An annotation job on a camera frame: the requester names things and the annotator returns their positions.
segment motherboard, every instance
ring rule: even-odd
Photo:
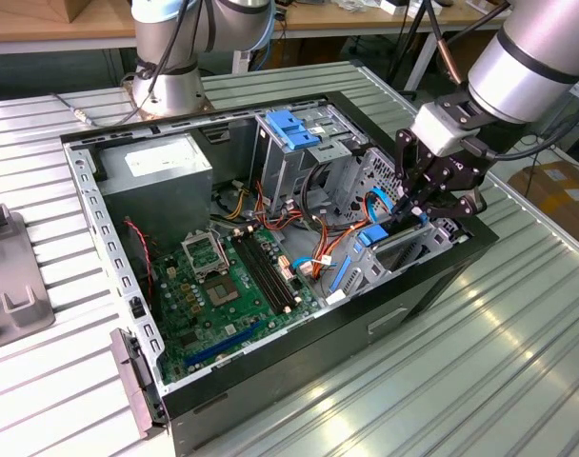
[[[284,268],[284,253],[265,228],[227,237],[199,233],[182,247],[152,262],[165,384],[319,309],[307,283]]]

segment ram slot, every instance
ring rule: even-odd
[[[290,290],[258,242],[251,237],[235,238],[232,246],[275,314],[285,312],[286,307],[295,307]]]

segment aluminum profile table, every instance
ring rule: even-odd
[[[389,134],[411,106],[349,63],[205,79],[217,108],[341,90]],[[101,124],[120,89],[66,95]],[[0,348],[0,455],[172,455],[139,442],[110,351],[108,291],[57,136],[84,129],[50,97],[0,102],[0,203],[22,213],[56,322]],[[496,180],[501,237],[434,307],[197,455],[579,456],[579,246]]]

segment wooden table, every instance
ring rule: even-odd
[[[287,38],[313,38],[321,36],[351,36],[398,33],[403,14],[388,14],[376,8],[363,12],[348,12],[329,3],[324,6],[297,5],[288,8]],[[438,16],[442,31],[459,30],[482,17],[456,0],[453,7],[443,9]],[[503,19],[493,20],[482,27],[498,29]],[[409,17],[406,30],[411,24]],[[281,35],[276,24],[273,37]],[[407,89],[414,89],[420,81],[433,52],[435,40],[429,21],[424,19],[420,32],[429,33]],[[135,30],[127,0],[92,0],[71,24],[34,19],[0,11],[0,54],[42,52],[56,50],[93,50],[130,48],[135,46]],[[237,51],[232,72],[245,72],[250,54]]]

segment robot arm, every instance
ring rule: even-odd
[[[396,173],[403,197],[395,219],[469,216],[486,208],[477,187],[503,156],[479,138],[499,122],[539,119],[579,81],[579,0],[519,0],[460,89],[419,109],[396,135]],[[467,190],[454,205],[435,202]]]
[[[138,66],[133,97],[156,116],[187,114],[202,108],[204,91],[197,54],[257,50],[274,29],[272,0],[190,0],[169,59],[156,80],[151,78],[178,23],[182,0],[133,0]]]

